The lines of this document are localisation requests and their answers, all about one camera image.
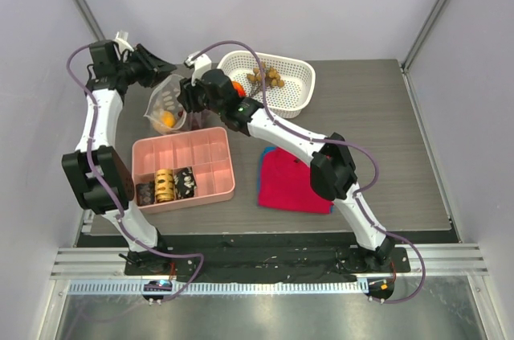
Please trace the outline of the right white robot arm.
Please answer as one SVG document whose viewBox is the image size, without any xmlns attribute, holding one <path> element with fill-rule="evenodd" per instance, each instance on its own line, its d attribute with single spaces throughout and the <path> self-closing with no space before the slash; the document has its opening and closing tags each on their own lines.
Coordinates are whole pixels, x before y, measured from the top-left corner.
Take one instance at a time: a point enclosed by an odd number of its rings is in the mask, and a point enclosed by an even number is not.
<svg viewBox="0 0 514 340">
<path fill-rule="evenodd" d="M 390 264 L 394 238 L 364 200 L 352 145 L 341 135 L 326 137 L 285 121 L 257 100 L 241 97 L 220 69 L 205 72 L 199 80 L 181 80 L 177 99 L 187 113 L 209 110 L 228 129 L 270 142 L 303 162 L 310 169 L 312 190 L 331 202 L 352 228 L 366 268 L 379 272 Z"/>
</svg>

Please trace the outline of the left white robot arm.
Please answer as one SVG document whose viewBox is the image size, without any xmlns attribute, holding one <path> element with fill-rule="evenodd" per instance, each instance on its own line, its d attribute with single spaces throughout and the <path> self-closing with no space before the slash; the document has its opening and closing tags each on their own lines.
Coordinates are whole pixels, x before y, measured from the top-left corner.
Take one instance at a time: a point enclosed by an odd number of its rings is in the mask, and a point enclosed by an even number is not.
<svg viewBox="0 0 514 340">
<path fill-rule="evenodd" d="M 88 111 L 78 145 L 62 157 L 64 173 L 78 204 L 114 225 L 130 254 L 144 253 L 143 265 L 161 275 L 169 269 L 171 255 L 136 204 L 132 176 L 115 149 L 116 127 L 128 88 L 154 88 L 176 66 L 124 40 L 102 40 L 85 50 L 91 57 L 88 80 L 75 82 L 84 91 Z"/>
</svg>

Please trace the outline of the clear polka dot zip bag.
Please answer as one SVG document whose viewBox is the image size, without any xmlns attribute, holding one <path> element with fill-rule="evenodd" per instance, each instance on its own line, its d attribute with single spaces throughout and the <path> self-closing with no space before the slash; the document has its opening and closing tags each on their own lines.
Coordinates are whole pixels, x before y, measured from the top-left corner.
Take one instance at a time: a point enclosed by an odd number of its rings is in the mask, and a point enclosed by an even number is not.
<svg viewBox="0 0 514 340">
<path fill-rule="evenodd" d="M 159 83 L 150 95 L 144 118 L 149 121 L 152 129 L 160 135 L 188 132 L 186 128 L 188 113 L 178 102 L 178 95 L 181 92 L 180 82 L 183 79 L 183 76 L 172 74 Z M 176 125 L 172 129 L 167 129 L 161 125 L 160 115 L 162 111 L 169 111 L 174 114 Z"/>
</svg>

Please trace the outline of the fake yellow grape bunch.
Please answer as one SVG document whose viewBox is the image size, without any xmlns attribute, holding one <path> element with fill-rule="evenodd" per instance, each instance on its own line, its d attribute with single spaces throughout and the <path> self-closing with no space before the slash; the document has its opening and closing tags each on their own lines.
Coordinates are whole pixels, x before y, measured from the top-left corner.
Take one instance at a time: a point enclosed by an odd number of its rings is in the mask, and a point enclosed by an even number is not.
<svg viewBox="0 0 514 340">
<path fill-rule="evenodd" d="M 274 67 L 268 67 L 264 62 L 261 63 L 262 70 L 260 67 L 253 68 L 252 73 L 247 73 L 246 78 L 253 86 L 260 86 L 262 79 L 267 88 L 283 88 L 285 82 L 281 75 Z"/>
</svg>

